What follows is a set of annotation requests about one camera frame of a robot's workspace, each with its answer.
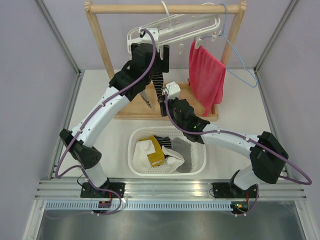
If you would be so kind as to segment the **yellow bear sock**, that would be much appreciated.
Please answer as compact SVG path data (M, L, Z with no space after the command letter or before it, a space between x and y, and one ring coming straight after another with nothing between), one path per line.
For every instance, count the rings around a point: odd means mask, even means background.
M153 144L154 152L147 155L152 168L158 167L165 162L165 155L162 150L161 139L161 137L156 135L140 139L140 141L150 140Z

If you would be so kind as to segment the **white sock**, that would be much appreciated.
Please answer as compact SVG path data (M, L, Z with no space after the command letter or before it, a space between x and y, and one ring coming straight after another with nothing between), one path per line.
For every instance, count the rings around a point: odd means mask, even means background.
M155 147L151 140L138 141L135 145L132 159L132 167L134 170L141 174L149 171L151 164L148 155L155 152Z
M167 156L166 161L167 161L167 164L169 165L169 169L166 171L166 173L168 173L168 174L174 172L181 165L183 165L185 163L184 157L180 153L178 153L170 148L166 148L165 146L162 146L162 152L164 155Z

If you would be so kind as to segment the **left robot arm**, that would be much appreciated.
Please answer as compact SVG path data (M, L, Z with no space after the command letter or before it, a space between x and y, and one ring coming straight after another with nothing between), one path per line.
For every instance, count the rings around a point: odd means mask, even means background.
M107 196L110 186L100 163L102 153L94 147L96 140L114 116L146 89L155 74L169 72L169 63L169 45L164 45L160 54L150 43L133 43L131 59L110 80L96 106L72 130L61 130L65 152L79 163L97 197Z

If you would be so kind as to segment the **black white-striped sock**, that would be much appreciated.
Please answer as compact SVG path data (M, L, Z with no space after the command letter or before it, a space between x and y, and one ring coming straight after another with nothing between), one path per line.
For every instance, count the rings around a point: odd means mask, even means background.
M161 136L154 135L154 138L156 139L156 141L159 143L161 147L164 146L167 149L172 148L172 141L168 136L161 137Z
M157 99L162 97L163 94L163 86L164 86L164 76L162 72L158 72L154 74L151 78Z

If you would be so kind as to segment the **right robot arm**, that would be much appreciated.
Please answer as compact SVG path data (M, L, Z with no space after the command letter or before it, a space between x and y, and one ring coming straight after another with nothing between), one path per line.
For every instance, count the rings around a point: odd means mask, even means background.
M276 184L289 155L275 136L267 131L260 135L232 132L195 114L186 99L158 98L160 114L169 117L171 123L193 143L216 145L236 152L250 160L250 165L237 170L227 186L229 193L240 197L252 186L260 183Z

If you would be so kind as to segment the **white plastic clip hanger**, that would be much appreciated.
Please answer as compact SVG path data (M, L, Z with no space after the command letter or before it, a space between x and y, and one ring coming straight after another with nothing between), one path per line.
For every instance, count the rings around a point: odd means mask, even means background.
M149 35L141 36L141 30L147 29L151 32L158 53L164 52L165 46L180 44L178 53L181 55L186 40L195 40L196 47L201 45L202 37L211 34L214 41L218 35L218 29L221 25L221 19L217 14L169 14L167 6L162 2L166 11L166 17L157 21L147 23L140 27L131 29L127 34L127 51L131 53L132 44L151 44Z

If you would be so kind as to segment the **grey striped-cuff sock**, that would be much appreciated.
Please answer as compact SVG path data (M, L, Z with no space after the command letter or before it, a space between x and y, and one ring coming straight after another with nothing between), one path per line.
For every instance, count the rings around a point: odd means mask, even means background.
M184 163L177 168L177 171L179 173L190 173L192 170L191 145L177 137L172 141L172 150L184 158Z
M140 94L141 98L143 99L143 101L146 103L146 105L151 109L152 105L148 99L148 96L147 96L145 90L141 91L139 94Z

